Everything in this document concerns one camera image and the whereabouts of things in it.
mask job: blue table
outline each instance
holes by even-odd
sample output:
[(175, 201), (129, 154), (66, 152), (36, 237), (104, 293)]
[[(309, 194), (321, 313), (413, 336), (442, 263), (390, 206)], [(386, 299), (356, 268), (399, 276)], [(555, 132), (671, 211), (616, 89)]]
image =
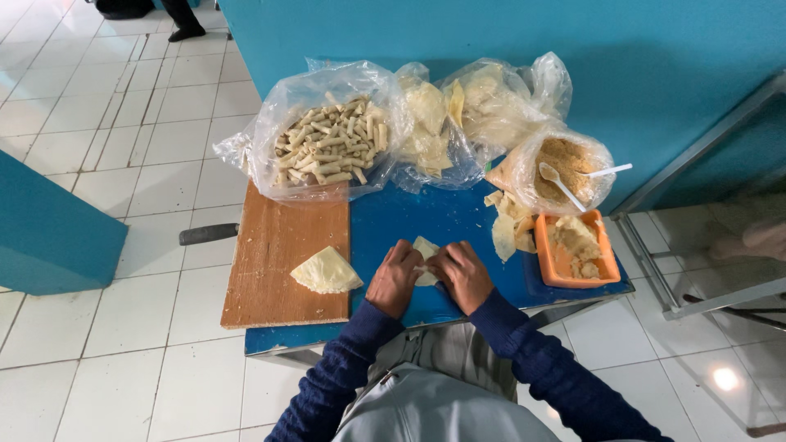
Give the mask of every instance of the blue table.
[[(560, 289), (543, 284), (535, 254), (516, 251), (507, 263), (494, 251), (491, 225), (497, 211), (486, 207), (483, 197), (496, 190), (486, 181), (470, 190), (449, 191), (425, 186), (413, 195), (388, 183), (350, 204), (351, 264), (365, 283), (350, 293), (351, 310), (365, 296), (371, 278), (388, 249), (400, 238), (414, 241), (420, 235), (437, 245), (468, 240), (486, 264), (502, 296), (519, 309), (538, 309), (533, 318), (543, 326), (577, 311), (632, 292), (633, 285), (617, 260), (622, 280), (596, 289)], [(464, 321), (458, 307), (436, 287), (415, 287), (402, 318), (410, 330)], [(245, 354), (279, 356), (275, 362), (311, 366), (319, 355), (307, 350), (338, 336), (342, 323), (248, 329)]]

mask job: light gray pants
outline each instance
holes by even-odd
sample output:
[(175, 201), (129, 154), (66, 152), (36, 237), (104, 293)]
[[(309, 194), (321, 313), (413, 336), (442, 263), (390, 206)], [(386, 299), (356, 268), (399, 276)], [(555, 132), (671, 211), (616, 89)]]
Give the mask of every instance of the light gray pants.
[(358, 398), (376, 385), (388, 370), (404, 362), (446, 374), (517, 402), (512, 362), (498, 358), (475, 326), (468, 322), (399, 334), (376, 354), (376, 362), (369, 367), (369, 384), (358, 389)]

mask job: wooden board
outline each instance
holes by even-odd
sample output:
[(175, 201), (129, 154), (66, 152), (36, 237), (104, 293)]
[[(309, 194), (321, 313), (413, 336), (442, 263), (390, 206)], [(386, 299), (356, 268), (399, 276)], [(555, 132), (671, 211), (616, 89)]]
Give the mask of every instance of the wooden board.
[(227, 329), (343, 322), (348, 293), (315, 293), (289, 272), (331, 245), (347, 261), (349, 204), (278, 204), (249, 181), (226, 289), (221, 326)]

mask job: orange plastic container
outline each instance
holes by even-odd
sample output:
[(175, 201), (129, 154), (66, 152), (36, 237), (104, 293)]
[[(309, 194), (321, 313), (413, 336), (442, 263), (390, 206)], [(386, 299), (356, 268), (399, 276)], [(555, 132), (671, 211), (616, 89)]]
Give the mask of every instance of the orange plastic container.
[(559, 219), (558, 216), (540, 215), (535, 221), (535, 241), (538, 246), (538, 262), (541, 265), (541, 275), (543, 282), (552, 287), (566, 287), (569, 289), (592, 289), (600, 287), (609, 282), (619, 282), (619, 267), (614, 261), (612, 244), (606, 234), (606, 226), (603, 225), (603, 217), (598, 210), (591, 210), (580, 216), (581, 220), (597, 233), (597, 242), (601, 247), (601, 257), (593, 260), (597, 266), (600, 279), (581, 279), (565, 277), (560, 274), (571, 274), (571, 257), (563, 248), (553, 250), (549, 243), (548, 225), (554, 224)]

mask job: hand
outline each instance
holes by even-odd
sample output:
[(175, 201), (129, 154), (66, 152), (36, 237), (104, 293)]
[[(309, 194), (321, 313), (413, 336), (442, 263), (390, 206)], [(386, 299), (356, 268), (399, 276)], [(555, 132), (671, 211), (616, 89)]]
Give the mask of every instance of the hand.
[(399, 239), (395, 247), (387, 251), (380, 268), (365, 291), (365, 298), (376, 308), (393, 319), (404, 315), (410, 305), (415, 280), (423, 274), (415, 266), (423, 265), (423, 255), (412, 248), (409, 241)]
[(426, 264), (445, 283), (450, 297), (467, 316), (480, 307), (494, 289), (486, 266), (467, 241), (451, 242), (442, 247)]

